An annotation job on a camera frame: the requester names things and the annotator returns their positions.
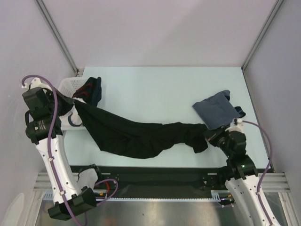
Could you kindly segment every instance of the folded gray cloth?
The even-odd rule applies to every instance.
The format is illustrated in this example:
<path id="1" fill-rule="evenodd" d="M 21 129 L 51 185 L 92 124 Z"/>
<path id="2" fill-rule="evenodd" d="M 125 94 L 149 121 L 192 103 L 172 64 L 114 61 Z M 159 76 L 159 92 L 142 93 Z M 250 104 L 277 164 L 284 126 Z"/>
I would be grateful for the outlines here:
<path id="1" fill-rule="evenodd" d="M 200 102 L 192 107 L 204 121 L 208 129 L 217 129 L 230 124 L 233 119 L 241 115 L 230 104 L 230 91 L 224 90 Z"/>

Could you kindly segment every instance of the white wall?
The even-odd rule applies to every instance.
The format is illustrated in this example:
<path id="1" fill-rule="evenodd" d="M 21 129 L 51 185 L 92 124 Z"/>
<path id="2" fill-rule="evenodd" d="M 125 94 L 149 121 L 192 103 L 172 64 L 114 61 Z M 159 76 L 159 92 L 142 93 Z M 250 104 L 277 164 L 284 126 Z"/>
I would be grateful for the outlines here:
<path id="1" fill-rule="evenodd" d="M 0 223 L 10 203 L 25 194 L 25 207 L 43 168 L 25 135 L 21 79 L 40 74 L 54 85 L 72 71 L 33 0 L 0 1 Z"/>
<path id="2" fill-rule="evenodd" d="M 78 67 L 241 66 L 276 0 L 45 0 Z"/>
<path id="3" fill-rule="evenodd" d="M 301 1 L 286 1 L 247 67 L 254 101 L 301 214 Z"/>

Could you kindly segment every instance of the metal floor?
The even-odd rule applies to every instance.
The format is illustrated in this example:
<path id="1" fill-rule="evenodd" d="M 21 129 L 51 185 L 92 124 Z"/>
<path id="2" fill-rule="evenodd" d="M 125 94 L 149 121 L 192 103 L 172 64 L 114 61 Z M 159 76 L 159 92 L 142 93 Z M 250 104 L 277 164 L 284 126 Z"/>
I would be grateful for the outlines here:
<path id="1" fill-rule="evenodd" d="M 266 194 L 282 226 L 288 226 L 277 193 Z M 36 226 L 76 226 L 49 217 L 52 201 L 43 201 Z M 216 202 L 106 202 L 88 212 L 88 226 L 239 226 L 240 212 Z M 85 222 L 83 216 L 78 219 Z"/>

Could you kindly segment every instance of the white tabletop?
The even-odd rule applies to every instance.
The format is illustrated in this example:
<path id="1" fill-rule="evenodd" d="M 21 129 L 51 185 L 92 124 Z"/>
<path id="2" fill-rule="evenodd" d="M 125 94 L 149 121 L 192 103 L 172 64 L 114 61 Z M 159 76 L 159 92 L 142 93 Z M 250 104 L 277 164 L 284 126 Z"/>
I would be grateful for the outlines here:
<path id="1" fill-rule="evenodd" d="M 86 67 L 83 76 L 102 78 L 98 107 L 132 121 L 203 123 L 192 105 L 228 89 L 232 105 L 242 107 L 245 120 L 257 123 L 239 67 Z M 244 130 L 247 154 L 257 168 L 265 168 L 268 158 L 259 130 L 252 125 Z M 185 144 L 151 159 L 118 156 L 99 150 L 86 130 L 67 131 L 64 142 L 70 165 L 216 168 L 226 165 L 227 159 L 211 145 L 195 154 Z"/>

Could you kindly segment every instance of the white laundry basket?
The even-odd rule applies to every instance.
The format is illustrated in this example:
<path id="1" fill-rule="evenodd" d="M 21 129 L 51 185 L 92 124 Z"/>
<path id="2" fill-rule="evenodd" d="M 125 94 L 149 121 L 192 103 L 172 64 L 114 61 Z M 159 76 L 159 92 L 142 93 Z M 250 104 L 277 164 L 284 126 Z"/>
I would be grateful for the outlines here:
<path id="1" fill-rule="evenodd" d="M 82 77 L 63 79 L 57 90 L 60 91 L 61 94 L 63 94 L 66 97 L 72 97 L 75 91 L 78 90 L 80 87 L 82 87 L 86 81 L 87 78 L 82 78 Z M 84 126 L 73 127 L 70 125 L 61 126 L 61 130 L 82 130 L 82 129 L 86 129 L 86 127 Z"/>
<path id="2" fill-rule="evenodd" d="M 87 78 L 82 77 L 63 79 L 57 90 L 66 97 L 72 97 L 75 91 L 82 87 L 86 81 Z"/>

